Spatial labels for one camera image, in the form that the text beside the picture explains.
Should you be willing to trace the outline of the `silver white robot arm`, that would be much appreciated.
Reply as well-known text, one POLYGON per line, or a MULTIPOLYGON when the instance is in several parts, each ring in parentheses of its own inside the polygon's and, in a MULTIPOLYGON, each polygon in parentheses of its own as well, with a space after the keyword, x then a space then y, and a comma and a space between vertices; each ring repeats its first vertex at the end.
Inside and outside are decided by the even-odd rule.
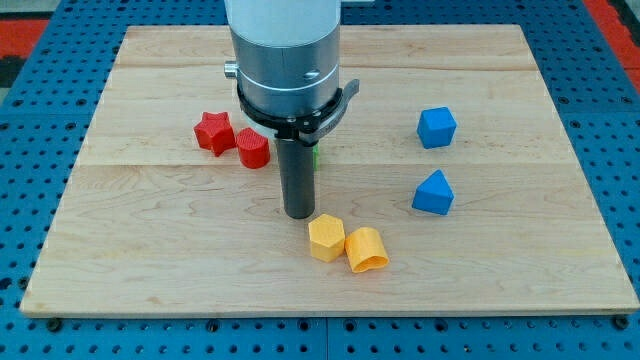
POLYGON ((309 115, 339 86, 340 0, 225 0, 235 58, 224 65, 253 108, 309 115))

